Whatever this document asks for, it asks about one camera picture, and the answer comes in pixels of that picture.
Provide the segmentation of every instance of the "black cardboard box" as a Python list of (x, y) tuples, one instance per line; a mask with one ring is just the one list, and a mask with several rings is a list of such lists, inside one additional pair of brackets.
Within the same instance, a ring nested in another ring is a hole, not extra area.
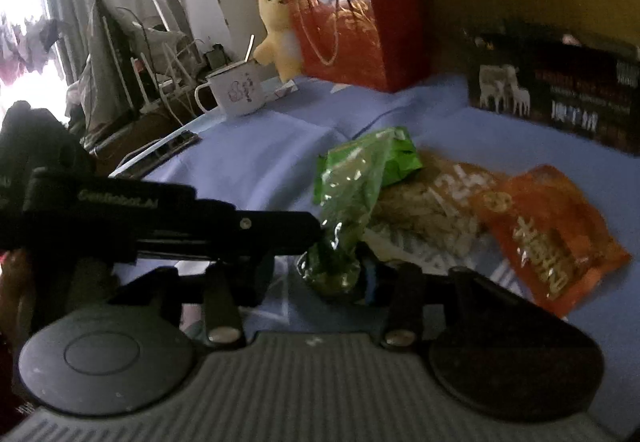
[(557, 32), (473, 34), (470, 40), (469, 97), (476, 108), (640, 153), (636, 47), (590, 48)]

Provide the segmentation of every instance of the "mug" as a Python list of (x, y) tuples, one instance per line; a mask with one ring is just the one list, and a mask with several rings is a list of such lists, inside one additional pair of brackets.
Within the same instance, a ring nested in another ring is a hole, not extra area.
[(206, 86), (210, 87), (218, 106), (228, 117), (251, 114), (265, 103), (253, 61), (241, 61), (216, 70), (207, 76), (206, 83), (196, 87), (194, 97), (205, 114), (210, 111), (204, 108), (198, 93)]

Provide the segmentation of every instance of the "mug handle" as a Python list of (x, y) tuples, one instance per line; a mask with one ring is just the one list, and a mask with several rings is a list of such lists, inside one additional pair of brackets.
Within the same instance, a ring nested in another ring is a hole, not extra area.
[(200, 107), (200, 110), (202, 110), (202, 112), (205, 114), (208, 114), (211, 110), (207, 110), (206, 108), (204, 108), (203, 104), (200, 102), (200, 96), (198, 96), (198, 92), (200, 92), (200, 89), (208, 86), (209, 83), (203, 83), (202, 85), (196, 86), (196, 90), (194, 90), (193, 92), (193, 98), (196, 100), (196, 105), (198, 105)]

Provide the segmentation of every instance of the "gray ribbed panel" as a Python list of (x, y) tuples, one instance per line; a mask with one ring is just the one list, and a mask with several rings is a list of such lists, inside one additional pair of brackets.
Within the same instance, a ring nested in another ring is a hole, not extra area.
[(416, 356), (376, 348), (366, 334), (264, 333), (249, 348), (209, 356), (168, 401), (113, 420), (44, 409), (6, 442), (613, 442), (590, 418), (517, 425), (450, 398)]

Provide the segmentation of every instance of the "yellow plush toy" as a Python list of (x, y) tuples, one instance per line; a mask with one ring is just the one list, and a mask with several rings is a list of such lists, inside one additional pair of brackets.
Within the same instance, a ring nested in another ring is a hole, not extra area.
[(291, 29), (289, 5), (287, 0), (258, 0), (258, 5), (267, 37), (255, 49), (254, 58), (261, 65), (275, 63), (280, 80), (286, 83), (302, 73), (302, 53)]

